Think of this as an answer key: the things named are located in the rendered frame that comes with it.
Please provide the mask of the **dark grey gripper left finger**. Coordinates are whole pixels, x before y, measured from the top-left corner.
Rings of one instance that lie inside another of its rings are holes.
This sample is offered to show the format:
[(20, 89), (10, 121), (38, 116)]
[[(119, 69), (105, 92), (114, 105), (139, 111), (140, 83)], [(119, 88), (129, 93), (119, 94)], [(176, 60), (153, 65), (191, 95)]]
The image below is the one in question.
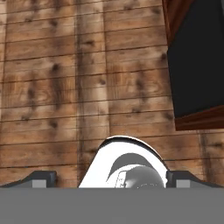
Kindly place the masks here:
[(33, 171), (23, 179), (0, 185), (0, 188), (51, 188), (57, 182), (56, 171)]

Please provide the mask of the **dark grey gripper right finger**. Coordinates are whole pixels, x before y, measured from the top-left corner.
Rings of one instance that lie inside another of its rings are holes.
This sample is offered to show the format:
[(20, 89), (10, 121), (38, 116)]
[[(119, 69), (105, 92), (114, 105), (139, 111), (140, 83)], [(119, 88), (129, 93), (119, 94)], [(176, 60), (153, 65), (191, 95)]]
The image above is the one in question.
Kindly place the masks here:
[(189, 171), (167, 171), (167, 188), (221, 188), (221, 185), (200, 180)]

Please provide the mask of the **brown cabinet with black panel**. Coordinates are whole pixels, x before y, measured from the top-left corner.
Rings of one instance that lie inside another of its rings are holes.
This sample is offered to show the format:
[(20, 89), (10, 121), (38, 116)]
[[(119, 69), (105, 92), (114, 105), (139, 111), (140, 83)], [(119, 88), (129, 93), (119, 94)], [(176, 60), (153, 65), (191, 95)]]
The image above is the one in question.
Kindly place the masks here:
[(224, 0), (162, 0), (177, 130), (224, 129)]

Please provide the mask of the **white and black round object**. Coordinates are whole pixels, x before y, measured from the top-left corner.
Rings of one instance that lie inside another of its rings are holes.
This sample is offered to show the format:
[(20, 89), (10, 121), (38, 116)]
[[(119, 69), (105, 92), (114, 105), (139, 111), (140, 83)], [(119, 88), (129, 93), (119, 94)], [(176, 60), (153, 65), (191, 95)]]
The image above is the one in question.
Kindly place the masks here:
[(131, 136), (105, 139), (79, 188), (166, 188), (167, 166), (146, 142)]

